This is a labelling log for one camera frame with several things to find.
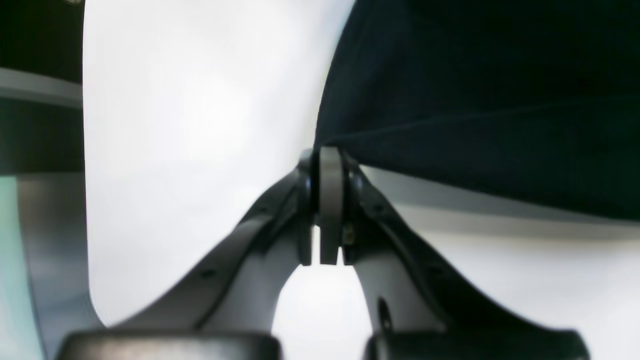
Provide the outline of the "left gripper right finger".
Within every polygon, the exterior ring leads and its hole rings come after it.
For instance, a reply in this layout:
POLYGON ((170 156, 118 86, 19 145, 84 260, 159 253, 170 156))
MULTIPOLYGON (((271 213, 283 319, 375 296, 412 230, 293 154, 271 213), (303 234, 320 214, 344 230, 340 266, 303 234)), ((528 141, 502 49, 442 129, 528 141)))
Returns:
POLYGON ((341 152, 354 267, 373 334, 364 360, 589 360, 583 338, 506 309, 402 219, 341 152))

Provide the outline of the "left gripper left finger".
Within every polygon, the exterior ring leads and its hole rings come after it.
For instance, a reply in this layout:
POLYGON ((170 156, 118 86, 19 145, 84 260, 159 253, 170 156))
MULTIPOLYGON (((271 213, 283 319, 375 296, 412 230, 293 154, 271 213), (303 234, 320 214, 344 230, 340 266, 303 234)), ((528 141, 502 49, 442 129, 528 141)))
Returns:
POLYGON ((283 359, 271 331, 288 278, 313 259, 316 165, 305 150, 169 291, 112 328, 69 335, 58 359, 283 359))

